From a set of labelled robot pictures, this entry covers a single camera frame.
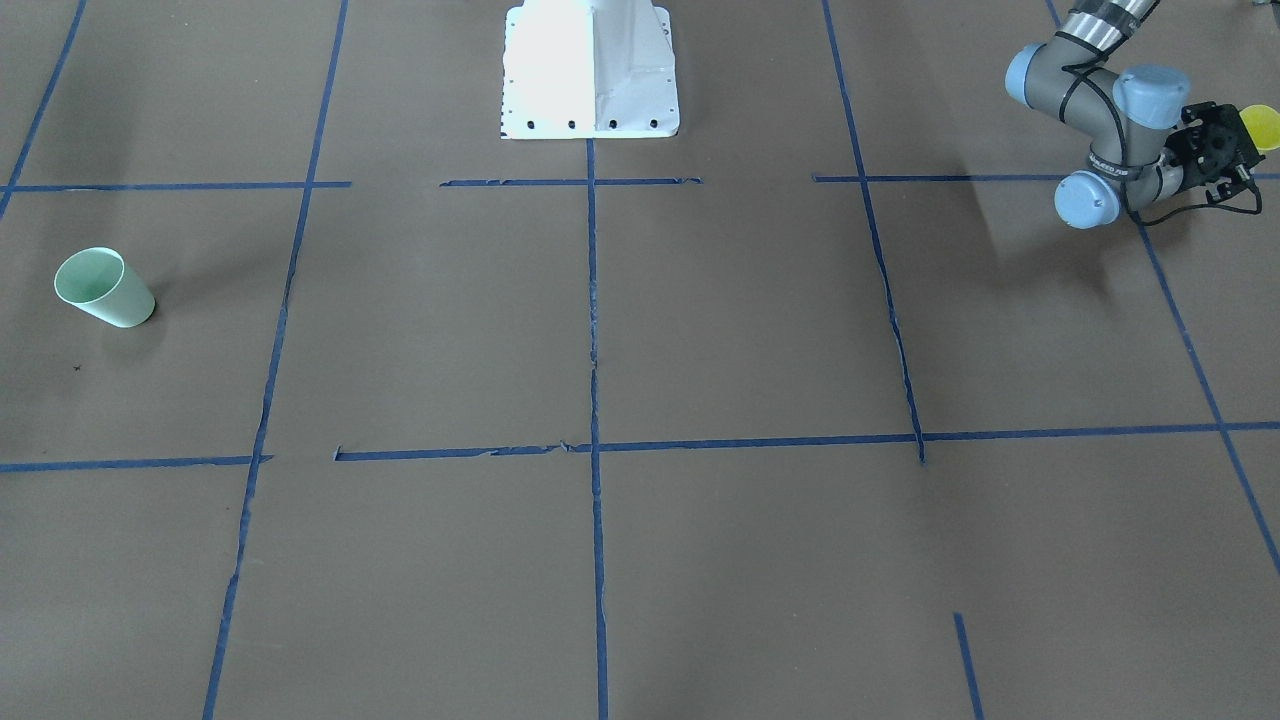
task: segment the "cup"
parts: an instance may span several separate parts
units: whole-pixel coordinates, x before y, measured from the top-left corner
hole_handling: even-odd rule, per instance
[[[69,305],[118,328],[142,324],[156,307],[147,286],[110,247],[90,247],[68,258],[54,275],[54,291]]]

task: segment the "blue painter's tape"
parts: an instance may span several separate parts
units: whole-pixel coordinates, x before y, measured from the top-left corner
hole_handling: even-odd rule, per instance
[[[315,188],[347,188],[351,181],[315,182]],[[298,182],[175,182],[175,183],[137,183],[137,184],[19,184],[14,192],[182,192],[209,190],[303,190],[305,181]]]
[[[298,209],[298,224],[293,232],[293,250],[289,255],[289,269],[284,277],[284,293],[280,300],[280,313],[275,323],[275,340],[271,345],[271,361],[266,373],[266,387],[262,391],[262,416],[259,421],[257,433],[253,438],[253,456],[248,466],[248,479],[244,483],[244,502],[241,506],[239,534],[236,548],[236,569],[227,583],[227,596],[223,598],[223,612],[218,625],[218,642],[214,648],[214,661],[209,671],[209,689],[205,693],[205,707],[202,719],[214,720],[214,708],[218,703],[218,687],[221,680],[223,662],[227,659],[227,642],[230,635],[232,616],[236,610],[236,594],[239,588],[241,570],[244,565],[244,547],[248,542],[248,527],[252,518],[251,506],[253,495],[257,492],[259,470],[264,460],[266,445],[266,430],[271,420],[271,405],[275,397],[275,380],[280,370],[280,355],[284,350],[284,334],[289,320],[289,295],[293,290],[293,277],[298,269],[298,254],[302,250],[302,238],[306,233],[307,215],[311,209],[311,192],[315,188],[316,168],[320,164],[320,147],[324,142],[324,127],[329,117],[329,99],[333,96],[333,85],[338,73],[338,55],[342,51],[342,37],[347,24],[347,6],[349,0],[342,0],[338,8],[338,27],[334,31],[333,50],[329,54],[329,72],[325,77],[324,94],[320,99],[320,113],[316,118],[315,136],[311,143],[311,160],[307,167],[306,187],[302,190],[302,204]]]
[[[248,455],[225,457],[148,457],[140,460],[70,460],[63,462],[0,462],[0,473],[55,473],[61,470],[128,470],[137,468],[196,468],[248,465]]]
[[[977,430],[960,433],[924,433],[929,442],[956,442],[980,439],[1036,439],[1068,437],[1121,437],[1121,436],[1164,436],[1180,433],[1213,433],[1217,425],[1197,423],[1188,425],[1121,425],[1110,428],[1046,428],[1032,430]]]
[[[1233,433],[1236,432],[1254,432],[1254,430],[1280,430],[1280,421],[1265,421],[1265,423],[1228,423],[1226,429]]]
[[[1280,421],[1229,423],[1231,432],[1280,430]],[[996,439],[1044,439],[1044,438],[1093,438],[1130,436],[1170,436],[1190,433],[1216,433],[1215,423],[1189,423],[1181,425],[1115,425],[1096,428],[1032,428],[1020,430],[969,430],[951,433],[924,433],[927,442],[982,442]],[[864,436],[815,436],[815,437],[776,437],[776,438],[724,438],[724,439],[669,439],[639,442],[602,442],[600,452],[663,452],[671,450],[737,450],[769,447],[829,447],[852,445],[893,445],[914,443],[913,433],[883,433]],[[438,460],[448,457],[494,457],[504,455],[548,455],[557,451],[585,455],[591,452],[590,443],[581,445],[524,445],[509,447],[460,447],[440,450],[390,450],[372,452],[344,452],[339,447],[334,454],[338,462],[367,462],[393,460]]]
[[[1262,506],[1258,503],[1258,498],[1253,493],[1253,486],[1249,483],[1249,477],[1244,471],[1244,464],[1240,461],[1240,456],[1235,451],[1235,443],[1231,441],[1231,432],[1228,424],[1222,420],[1222,413],[1217,406],[1217,400],[1213,397],[1212,388],[1210,388],[1208,377],[1204,374],[1204,366],[1199,361],[1199,354],[1196,352],[1196,343],[1192,342],[1192,334],[1187,329],[1187,323],[1183,322],[1183,314],[1178,309],[1178,302],[1174,301],[1174,292],[1169,287],[1169,278],[1165,275],[1165,268],[1160,264],[1160,258],[1156,255],[1156,247],[1151,242],[1151,236],[1147,233],[1147,228],[1139,225],[1138,233],[1142,236],[1142,245],[1147,250],[1147,258],[1151,260],[1151,266],[1156,272],[1156,279],[1160,282],[1160,291],[1165,295],[1165,302],[1169,305],[1169,311],[1174,316],[1174,324],[1178,327],[1179,334],[1183,337],[1183,346],[1187,348],[1188,357],[1190,357],[1192,368],[1196,369],[1196,378],[1199,380],[1201,389],[1204,393],[1204,401],[1208,402],[1208,409],[1213,414],[1213,421],[1222,436],[1222,445],[1226,447],[1226,455],[1231,460],[1231,468],[1235,470],[1235,478],[1240,483],[1240,489],[1244,492],[1244,498],[1249,503],[1249,510],[1253,512],[1253,521],[1257,523],[1258,532],[1262,534],[1262,544],[1266,546],[1267,553],[1271,556],[1271,565],[1275,568],[1276,574],[1280,574],[1280,551],[1276,550],[1276,542],[1271,536],[1271,528],[1267,525],[1267,519],[1262,514]]]
[[[1053,0],[1044,0],[1044,5],[1048,6],[1048,15],[1051,18],[1053,18],[1053,27],[1061,29],[1061,27],[1062,27],[1062,18],[1059,17],[1057,8],[1053,6]]]
[[[831,437],[787,437],[787,438],[748,438],[748,439],[685,439],[658,442],[608,442],[600,446],[604,452],[654,452],[663,450],[733,450],[749,447],[823,447],[842,445],[890,445],[915,442],[914,434],[874,434],[874,436],[831,436]]]
[[[343,452],[339,447],[334,462],[375,462],[388,460],[444,460],[449,457],[503,457],[516,455],[550,455],[557,451],[573,452],[564,445],[520,445],[508,447],[454,447],[442,450],[389,450],[372,452]]]
[[[604,612],[604,507],[600,482],[600,297],[596,254],[595,141],[586,141],[588,316],[591,334],[591,547],[595,557],[595,679],[599,720],[609,720],[609,646]]]
[[[822,12],[827,20],[827,38],[831,42],[831,58],[836,64],[836,79],[840,83],[840,97],[845,104],[845,120],[849,123],[849,140],[854,146],[854,164],[858,177],[863,178],[863,205],[867,208],[867,224],[872,232],[872,249],[876,251],[876,264],[879,266],[881,281],[884,283],[884,304],[888,307],[888,324],[897,343],[897,356],[902,365],[902,388],[906,391],[906,406],[911,415],[911,428],[915,432],[916,452],[924,464],[924,432],[920,429],[920,413],[915,405],[915,389],[911,386],[911,370],[906,361],[906,345],[902,342],[902,328],[897,320],[897,307],[893,305],[893,286],[888,278],[888,265],[884,261],[884,249],[881,246],[879,227],[876,223],[876,208],[872,204],[872,188],[867,183],[867,167],[863,164],[863,149],[858,142],[858,124],[854,122],[854,106],[849,99],[849,85],[845,82],[845,64],[840,58],[840,44],[836,41],[836,23],[831,17],[831,0],[822,0]]]
[[[1059,182],[1066,173],[1057,176],[1048,174],[979,174],[979,176],[813,176],[817,183],[869,183],[882,182]]]
[[[703,184],[703,178],[564,178],[564,179],[457,179],[440,183],[440,187],[586,187],[600,186],[645,186],[645,184]]]
[[[973,719],[986,720],[982,711],[982,693],[978,691],[978,673],[973,667],[973,655],[969,652],[969,633],[964,626],[964,615],[952,615],[956,624],[956,639],[960,642],[960,659],[964,661],[964,676],[969,684],[969,703],[973,706]]]
[[[67,58],[72,54],[72,44],[76,42],[76,33],[79,32],[81,19],[84,17],[84,6],[88,0],[79,0],[76,5],[76,14],[72,17],[72,27],[67,29],[67,40],[63,41],[63,50],[58,54],[58,63],[54,64],[54,72],[49,76],[49,85],[45,86],[45,95],[40,99],[40,105],[36,108],[36,117],[31,120],[31,127],[27,128],[27,137],[22,142],[22,151],[18,152],[18,161],[13,164],[13,173],[9,174],[9,184],[5,187],[4,196],[0,197],[0,218],[4,218],[5,211],[9,209],[9,201],[13,199],[13,188],[18,186],[18,179],[22,178],[22,169],[27,165],[27,158],[31,156],[31,146],[36,142],[36,133],[40,132],[40,123],[45,119],[45,111],[49,110],[49,101],[54,97],[54,88],[58,87],[58,79],[63,77],[63,68],[67,67]]]

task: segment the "grid square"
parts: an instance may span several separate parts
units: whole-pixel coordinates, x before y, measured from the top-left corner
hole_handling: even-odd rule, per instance
[[[928,475],[989,717],[1280,707],[1277,577],[1216,433],[941,443]]]
[[[872,193],[927,432],[1212,421],[1132,225],[1062,225],[1052,183]]]
[[[1258,184],[1263,197],[1280,197],[1280,182]],[[1222,415],[1229,423],[1280,419],[1274,220],[1197,211],[1149,233]]]
[[[820,3],[657,4],[671,10],[680,135],[600,141],[600,177],[855,172]]]
[[[6,462],[243,455],[261,414],[298,193],[18,193],[0,225]],[[156,296],[120,329],[61,302],[104,245]]]
[[[90,3],[27,184],[302,179],[337,3]]]
[[[580,455],[262,469],[219,716],[593,717]]]
[[[855,188],[599,193],[605,441],[911,432]]]
[[[1053,23],[1038,0],[833,1],[869,174],[1068,173],[1080,133],[1005,92],[1005,70]]]
[[[588,439],[586,191],[316,196],[270,452]]]
[[[609,716],[966,717],[910,443],[604,457]]]
[[[14,0],[0,4],[0,181],[26,142],[31,119],[49,85],[76,17],[76,0]]]
[[[582,143],[499,137],[507,9],[516,0],[353,3],[321,177],[435,187],[582,178]]]
[[[198,717],[243,468],[0,482],[4,717]]]

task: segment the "black cable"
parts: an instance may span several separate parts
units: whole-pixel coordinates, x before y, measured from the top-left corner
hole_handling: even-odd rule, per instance
[[[1149,18],[1151,14],[1155,13],[1156,8],[1158,8],[1158,6],[1160,6],[1160,0],[1156,0],[1155,3],[1152,3],[1151,8],[1147,8],[1147,12],[1143,13],[1142,18],[1139,18],[1138,22],[1140,22],[1140,23],[1147,22],[1147,18]]]
[[[1239,213],[1242,215],[1261,215],[1262,214],[1262,191],[1258,190],[1257,184],[1249,183],[1249,192],[1253,193],[1253,205],[1254,205],[1253,210],[1245,210],[1244,208],[1234,208],[1231,205],[1221,205],[1221,204],[1213,205],[1211,202],[1201,202],[1198,205],[1187,205],[1185,208],[1179,208],[1179,209],[1174,210],[1172,213],[1169,213],[1164,218],[1160,218],[1160,219],[1156,219],[1156,220],[1143,220],[1142,217],[1137,211],[1130,211],[1129,217],[1133,219],[1133,222],[1138,223],[1139,225],[1142,225],[1144,228],[1149,228],[1151,225],[1158,225],[1160,223],[1167,220],[1169,218],[1172,218],[1174,215],[1180,215],[1180,214],[1183,214],[1183,213],[1185,213],[1188,210],[1212,210],[1212,209],[1219,209],[1219,210],[1226,210],[1229,213]]]
[[[1076,63],[1074,65],[1062,65],[1062,70],[1075,76],[1075,82],[1073,88],[1084,85],[1102,100],[1106,105],[1107,111],[1111,113],[1111,122],[1115,123],[1116,137],[1120,140],[1120,167],[1125,170],[1129,169],[1129,141],[1124,132],[1124,122],[1120,119],[1120,109],[1116,104],[1111,101],[1111,97],[1098,87],[1098,83],[1089,78],[1091,74],[1102,68],[1102,63],[1107,60],[1107,55],[1103,53],[1096,53],[1092,60],[1084,63]],[[1124,206],[1125,214],[1129,217],[1134,215],[1134,211],[1129,209],[1129,190],[1128,183],[1120,183],[1120,202]]]

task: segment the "yellow object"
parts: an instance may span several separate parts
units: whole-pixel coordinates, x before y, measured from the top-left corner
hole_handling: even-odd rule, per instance
[[[1280,149],[1280,113],[1266,105],[1249,105],[1240,110],[1240,119],[1253,138],[1258,152]]]

